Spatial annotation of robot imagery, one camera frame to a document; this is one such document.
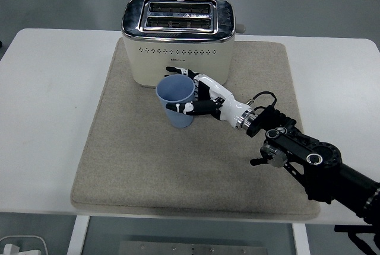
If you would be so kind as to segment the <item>white and black hand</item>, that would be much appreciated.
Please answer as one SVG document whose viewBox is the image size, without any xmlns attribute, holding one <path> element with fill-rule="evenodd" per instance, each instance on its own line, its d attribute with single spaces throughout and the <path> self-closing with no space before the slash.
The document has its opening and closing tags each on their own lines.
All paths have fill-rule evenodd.
<svg viewBox="0 0 380 255">
<path fill-rule="evenodd" d="M 186 103 L 170 103 L 166 108 L 189 116 L 211 115 L 217 120 L 227 121 L 234 128 L 241 128 L 246 116 L 253 110 L 237 101 L 234 95 L 211 77 L 190 69 L 166 67 L 168 72 L 189 77 L 194 85 L 194 100 Z"/>
</svg>

